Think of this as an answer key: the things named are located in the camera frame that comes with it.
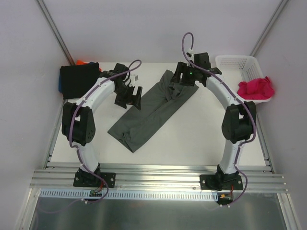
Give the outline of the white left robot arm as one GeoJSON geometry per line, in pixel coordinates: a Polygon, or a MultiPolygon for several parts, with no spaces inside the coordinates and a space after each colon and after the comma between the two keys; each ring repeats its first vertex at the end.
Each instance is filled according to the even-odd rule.
{"type": "Polygon", "coordinates": [[[116,64],[113,70],[103,71],[94,85],[77,101],[67,102],[62,110],[62,134],[75,149],[80,162],[79,169],[85,173],[84,180],[90,186],[100,183],[100,166],[92,140],[96,128],[94,114],[102,102],[111,94],[116,94],[115,105],[126,108],[133,105],[141,109],[142,87],[134,86],[130,74],[136,67],[116,64]]]}

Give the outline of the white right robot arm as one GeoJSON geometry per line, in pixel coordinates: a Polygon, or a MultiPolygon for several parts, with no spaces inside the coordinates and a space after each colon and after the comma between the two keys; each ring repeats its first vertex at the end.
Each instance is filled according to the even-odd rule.
{"type": "Polygon", "coordinates": [[[216,191],[242,190],[238,162],[242,147],[256,136],[256,105],[244,101],[221,79],[218,68],[212,68],[208,53],[194,54],[193,50],[184,53],[187,63],[179,62],[169,86],[195,85],[198,81],[210,90],[225,110],[221,125],[225,138],[224,153],[217,165],[216,173],[201,175],[201,188],[216,191]]]}

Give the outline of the grey t shirt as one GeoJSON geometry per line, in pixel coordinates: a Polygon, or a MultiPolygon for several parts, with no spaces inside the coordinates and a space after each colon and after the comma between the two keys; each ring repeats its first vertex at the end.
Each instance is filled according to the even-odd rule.
{"type": "Polygon", "coordinates": [[[198,86],[169,87],[173,72],[166,70],[160,80],[141,98],[141,110],[131,107],[108,134],[134,153],[195,94],[198,86]]]}

